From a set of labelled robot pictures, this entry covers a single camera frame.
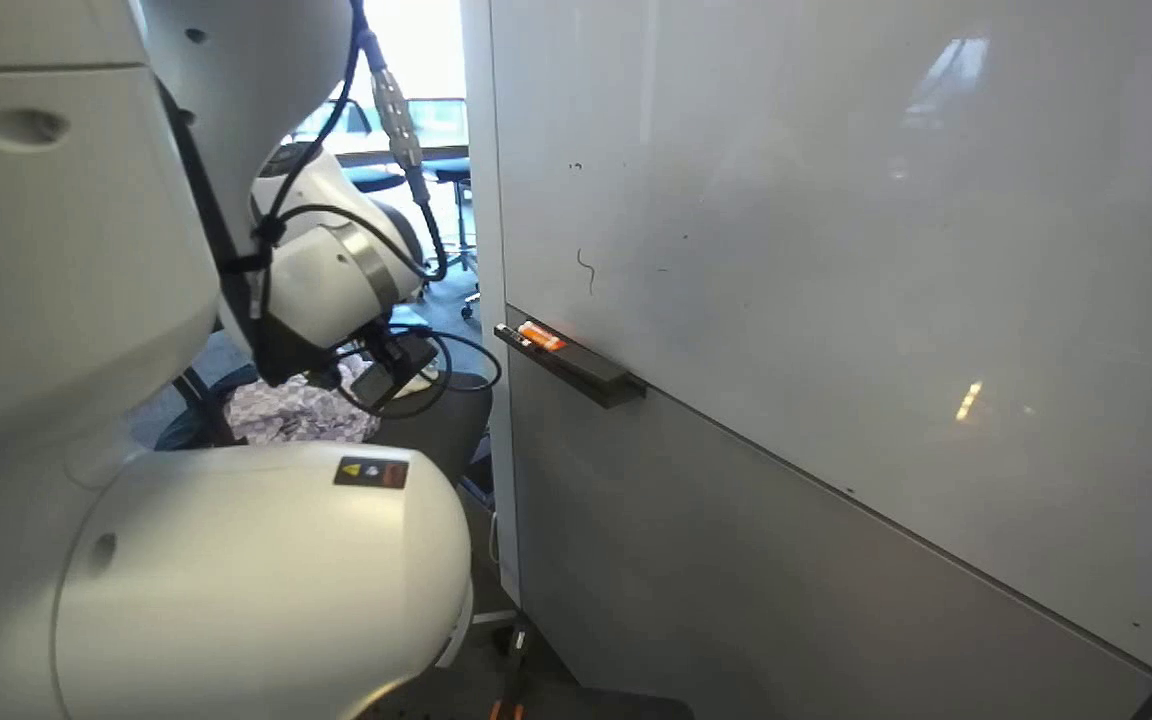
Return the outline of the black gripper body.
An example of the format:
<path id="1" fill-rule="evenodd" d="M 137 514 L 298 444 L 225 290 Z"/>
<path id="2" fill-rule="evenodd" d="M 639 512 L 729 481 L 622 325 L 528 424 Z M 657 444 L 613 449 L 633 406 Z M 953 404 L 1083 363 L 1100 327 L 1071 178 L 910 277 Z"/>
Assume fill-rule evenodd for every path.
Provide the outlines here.
<path id="1" fill-rule="evenodd" d="M 424 327 L 370 333 L 340 359 L 340 393 L 365 410 L 419 399 L 436 379 L 436 345 Z"/>

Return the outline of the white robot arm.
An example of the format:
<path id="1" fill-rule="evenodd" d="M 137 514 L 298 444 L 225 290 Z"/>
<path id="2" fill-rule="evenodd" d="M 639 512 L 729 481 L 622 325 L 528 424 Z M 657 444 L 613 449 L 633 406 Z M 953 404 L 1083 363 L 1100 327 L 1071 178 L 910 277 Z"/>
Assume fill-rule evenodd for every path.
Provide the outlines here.
<path id="1" fill-rule="evenodd" d="M 210 333 L 309 368 L 415 288 L 282 137 L 361 0 L 0 0 L 0 720 L 350 720 L 469 632 L 447 476 L 361 440 L 153 449 Z"/>

